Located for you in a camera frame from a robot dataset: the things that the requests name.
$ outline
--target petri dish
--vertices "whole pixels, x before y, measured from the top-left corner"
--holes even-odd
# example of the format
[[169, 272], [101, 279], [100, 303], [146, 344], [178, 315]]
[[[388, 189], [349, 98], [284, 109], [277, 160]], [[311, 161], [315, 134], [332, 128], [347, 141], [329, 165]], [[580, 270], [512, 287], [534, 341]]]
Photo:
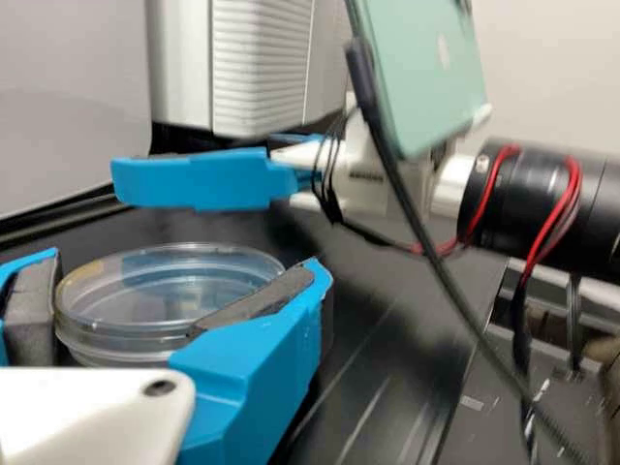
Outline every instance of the petri dish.
[[284, 266], [258, 250], [178, 243], [111, 255], [57, 286], [55, 331], [88, 366], [162, 366], [191, 324], [264, 286]]

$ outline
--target blue clip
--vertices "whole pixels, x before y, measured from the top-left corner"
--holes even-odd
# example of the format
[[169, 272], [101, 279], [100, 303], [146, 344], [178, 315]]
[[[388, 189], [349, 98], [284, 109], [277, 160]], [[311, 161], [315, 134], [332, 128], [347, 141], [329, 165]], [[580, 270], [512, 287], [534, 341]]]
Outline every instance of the blue clip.
[[[31, 264], [38, 264], [46, 259], [51, 259], [52, 257], [55, 257], [56, 254], [58, 254], [58, 249], [52, 247], [50, 249], [45, 249], [42, 252], [13, 260], [12, 262], [0, 264], [0, 290], [4, 288], [11, 276], [20, 271], [22, 268], [30, 266]], [[4, 323], [2, 322], [2, 319], [0, 319], [0, 366], [8, 366], [9, 358], [7, 357], [7, 350], [4, 345], [3, 326]]]
[[263, 147], [111, 162], [116, 196], [146, 207], [267, 208], [309, 185], [311, 172], [271, 162]]
[[302, 265], [314, 281], [279, 312], [208, 330], [170, 357], [197, 390], [178, 465], [254, 465], [273, 454], [319, 366], [333, 282], [316, 259]]

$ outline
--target black cable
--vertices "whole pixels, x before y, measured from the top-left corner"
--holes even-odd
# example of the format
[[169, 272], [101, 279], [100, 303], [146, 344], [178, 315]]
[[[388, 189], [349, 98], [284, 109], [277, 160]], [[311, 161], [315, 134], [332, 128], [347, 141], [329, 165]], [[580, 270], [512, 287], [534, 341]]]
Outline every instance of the black cable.
[[439, 254], [435, 250], [435, 245], [430, 238], [430, 234], [422, 223], [416, 207], [413, 205], [409, 194], [405, 188], [403, 179], [398, 171], [396, 159], [391, 152], [391, 147], [386, 143], [381, 133], [381, 124], [379, 120], [379, 110], [376, 100], [376, 86], [374, 82], [374, 73], [366, 44], [358, 37], [354, 37], [353, 41], [347, 48], [347, 62], [349, 72], [352, 78], [352, 84], [356, 92], [357, 103], [361, 108], [364, 119], [368, 124], [370, 134], [377, 152], [381, 158], [382, 164], [386, 171], [387, 178], [392, 186], [394, 194], [400, 203], [402, 211], [405, 215], [407, 223], [412, 232], [418, 238], [422, 250], [435, 272], [437, 279], [444, 288], [444, 291], [450, 297], [453, 308], [461, 317], [466, 327], [475, 336], [479, 349], [493, 366], [496, 372], [504, 380], [506, 385], [517, 395], [525, 399], [532, 405], [532, 411], [536, 414], [537, 419], [541, 423], [549, 438], [559, 447], [563, 447], [565, 454], [575, 464], [589, 465], [592, 463], [589, 458], [570, 441], [562, 428], [556, 423], [553, 417], [543, 409], [541, 405], [534, 400], [532, 393], [526, 381], [518, 373], [514, 372], [495, 352], [484, 335], [483, 326], [479, 324], [476, 315], [470, 307], [465, 296], [456, 285], [450, 271], [444, 265]]
[[525, 380], [517, 373], [513, 372], [488, 343], [484, 336], [483, 328], [478, 323], [475, 314], [470, 308], [469, 303], [465, 299], [463, 293], [455, 284], [454, 278], [451, 276], [450, 271], [445, 267], [443, 261], [437, 254], [435, 246], [430, 238], [428, 231], [426, 230], [426, 227], [421, 222], [415, 206], [409, 199], [400, 173], [398, 172], [396, 162], [391, 155], [391, 152], [389, 152], [386, 146], [383, 144], [382, 138], [379, 136], [376, 130], [372, 129], [371, 135], [373, 137], [373, 140], [377, 144], [377, 149], [386, 170], [387, 177], [389, 178], [394, 193], [398, 198], [400, 206], [403, 209], [405, 218], [407, 219], [409, 226], [421, 243], [422, 249], [424, 250], [426, 257], [428, 257], [428, 260], [433, 270], [435, 271], [438, 280], [440, 281], [440, 283], [444, 287], [444, 290], [452, 300], [454, 308], [458, 311], [458, 314], [464, 320], [466, 326], [475, 335], [479, 343], [480, 351], [493, 365], [495, 370], [501, 375], [509, 388], [511, 388], [511, 390], [513, 390], [517, 395], [522, 397], [527, 404], [531, 405], [532, 411], [540, 420], [541, 425], [549, 434], [550, 438], [555, 443], [557, 443], [559, 447], [564, 448], [567, 457], [572, 459], [574, 463], [580, 465], [586, 465], [591, 463], [590, 460], [586, 458], [584, 453], [567, 438], [566, 434], [556, 423], [556, 421], [546, 412], [545, 409], [541, 407], [538, 402], [534, 400], [534, 397], [532, 396]]

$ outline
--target red wire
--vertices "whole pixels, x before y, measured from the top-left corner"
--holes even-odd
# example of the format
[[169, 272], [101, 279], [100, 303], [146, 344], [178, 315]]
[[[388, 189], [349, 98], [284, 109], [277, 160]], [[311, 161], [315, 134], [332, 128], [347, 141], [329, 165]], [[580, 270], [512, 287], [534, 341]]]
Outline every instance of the red wire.
[[549, 216], [547, 216], [546, 220], [542, 224], [542, 228], [537, 234], [536, 239], [534, 239], [534, 243], [530, 248], [530, 252], [527, 254], [525, 269], [523, 270], [523, 274], [521, 275], [521, 284], [524, 284], [525, 281], [527, 281], [527, 279], [530, 277], [534, 266], [538, 262], [537, 254], [539, 248], [541, 247], [543, 241], [555, 225], [558, 217], [562, 214], [562, 212], [566, 209], [567, 205], [570, 203], [570, 200], [573, 197], [576, 188], [578, 187], [579, 178], [581, 177], [579, 164], [572, 157], [567, 157], [566, 164], [570, 173], [569, 185], [562, 194], [562, 197], [560, 197], [560, 200], [551, 210], [551, 213], [549, 213]]
[[[486, 180], [486, 184], [484, 186], [484, 191], [482, 192], [480, 203], [478, 204], [476, 212], [474, 213], [474, 216], [472, 217], [472, 220], [470, 221], [467, 227], [467, 230], [465, 232], [463, 239], [460, 240], [463, 243], [467, 244], [469, 242], [472, 234], [474, 233], [474, 231], [476, 230], [476, 227], [478, 226], [478, 222], [481, 220], [482, 216], [484, 215], [484, 211], [486, 210], [486, 205], [488, 204], [488, 201], [491, 197], [491, 193], [493, 192], [493, 187], [495, 187], [495, 181], [497, 180], [497, 175], [502, 166], [502, 163], [504, 163], [504, 161], [507, 158], [510, 158], [514, 155], [518, 155], [520, 151], [521, 151], [520, 147], [516, 144], [504, 145], [500, 149], [499, 154], [497, 155], [497, 158], [493, 162], [493, 166], [491, 167], [491, 171]], [[459, 243], [459, 237], [458, 236], [453, 237], [452, 239], [439, 244], [437, 246], [437, 253], [439, 254], [440, 257], [445, 257], [449, 255], [455, 249], [458, 243]], [[412, 245], [410, 250], [415, 255], [422, 254], [422, 247], [421, 247], [421, 244], [419, 244], [419, 242]]]
[[476, 230], [478, 226], [478, 222], [481, 220], [484, 211], [486, 210], [486, 205], [491, 197], [491, 193], [493, 192], [493, 187], [495, 187], [495, 181], [497, 180], [497, 174], [504, 163], [504, 160], [510, 158], [514, 155], [518, 155], [521, 149], [518, 145], [510, 144], [504, 145], [501, 149], [497, 158], [495, 159], [495, 163], [493, 163], [493, 167], [491, 168], [491, 173], [489, 174], [488, 180], [486, 181], [486, 186], [484, 187], [484, 192], [482, 193], [482, 198], [480, 200], [480, 204], [478, 205], [478, 209], [470, 221], [469, 226], [467, 227], [467, 231], [465, 232], [465, 240], [469, 241], [472, 234]]

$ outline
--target black workbench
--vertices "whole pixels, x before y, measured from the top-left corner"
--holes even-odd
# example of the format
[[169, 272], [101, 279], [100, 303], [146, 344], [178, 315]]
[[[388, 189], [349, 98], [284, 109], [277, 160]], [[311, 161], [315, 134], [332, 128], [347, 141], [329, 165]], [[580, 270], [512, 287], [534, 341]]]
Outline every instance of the black workbench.
[[[406, 238], [402, 227], [375, 224]], [[431, 224], [436, 236], [453, 225]], [[318, 214], [200, 214], [130, 210], [0, 253], [0, 263], [60, 249], [65, 272], [104, 255], [179, 241], [243, 244], [285, 266], [317, 256], [335, 278], [334, 345], [273, 463], [428, 463], [445, 439], [473, 354], [473, 342], [430, 269], [333, 229]], [[505, 261], [468, 252], [450, 263], [462, 289], [488, 318]]]

